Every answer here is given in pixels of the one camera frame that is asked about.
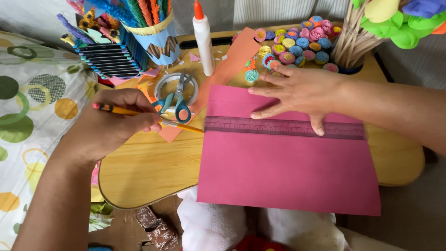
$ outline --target brown slipper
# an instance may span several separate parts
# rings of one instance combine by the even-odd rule
[[[170,250],[178,244],[178,235],[149,206],[135,212],[136,221],[145,229],[147,237],[158,249]]]

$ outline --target wooden table surface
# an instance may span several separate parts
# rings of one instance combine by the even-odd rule
[[[282,25],[265,28],[266,30],[289,29],[299,25]],[[237,31],[212,33],[212,37],[228,37]],[[179,36],[178,42],[194,40],[193,35]],[[265,41],[262,45],[273,44]],[[227,46],[216,46],[214,57],[220,58],[229,49]],[[190,50],[198,55],[198,49]],[[256,55],[256,70],[261,74],[267,69],[261,64],[261,57]],[[168,73],[186,73],[195,71],[194,78],[200,85],[206,79],[200,63],[190,62],[189,50],[182,50],[179,58],[183,65],[168,69]],[[305,67],[320,66],[307,62]],[[164,70],[155,77],[146,77],[138,84],[144,92],[153,93],[159,79],[165,74]],[[363,79],[375,82],[387,82],[375,58],[368,54],[364,59],[361,72],[348,76],[352,79]],[[138,79],[125,82],[117,88],[134,88]],[[262,80],[253,83],[258,87],[269,86]],[[228,85],[247,88],[251,86],[244,79],[244,70],[234,77]],[[204,108],[191,122],[190,126],[202,128],[206,108]],[[424,169],[424,155],[420,144],[404,138],[396,133],[366,124],[368,143],[375,165],[380,185],[402,186],[414,181]],[[160,135],[149,132],[139,132],[129,139],[118,150],[108,155],[101,164],[99,171],[99,186],[107,202],[117,208],[130,209],[154,203],[167,196],[176,194],[198,183],[198,172],[202,150],[203,134],[183,130],[179,136],[169,144]]]

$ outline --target pencil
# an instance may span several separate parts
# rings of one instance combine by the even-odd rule
[[[140,114],[139,112],[127,110],[127,109],[124,109],[121,107],[116,107],[113,105],[97,103],[97,102],[93,103],[93,108],[98,109],[100,111],[106,111],[109,113],[123,114],[123,115],[129,115],[129,116],[135,116],[135,115]],[[177,123],[175,121],[167,120],[164,118],[161,119],[161,121],[159,121],[158,123],[160,123],[162,125],[166,125],[166,126],[178,127],[181,129],[185,129],[185,130],[189,130],[189,131],[193,131],[193,132],[197,132],[197,133],[203,133],[202,129],[198,129],[198,128],[188,126],[188,125],[183,125],[183,124]]]

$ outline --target orange paper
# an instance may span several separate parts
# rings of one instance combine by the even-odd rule
[[[243,69],[246,62],[254,57],[260,50],[261,46],[254,41],[254,33],[253,29],[248,27],[244,28],[227,51],[227,59],[223,60],[216,67],[212,76],[209,76],[200,86],[200,89],[198,89],[197,101],[193,106],[189,107],[189,110],[194,111],[195,113],[194,115],[191,115],[191,120],[207,105],[211,85],[226,85],[241,69]],[[163,130],[161,130],[160,135],[167,142],[171,143],[181,131],[182,129],[177,127],[164,127]]]

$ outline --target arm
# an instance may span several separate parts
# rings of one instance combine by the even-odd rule
[[[93,102],[143,113],[134,117],[107,113],[92,108]],[[97,93],[48,160],[12,251],[87,250],[95,163],[136,132],[160,131],[159,120],[138,89]]]
[[[261,78],[282,88],[250,88],[249,92],[279,98],[281,103],[253,113],[252,118],[290,110],[308,113],[314,131],[323,135],[324,116],[341,113],[400,133],[446,155],[446,91],[353,81],[319,69],[278,66],[276,71],[289,78]]]

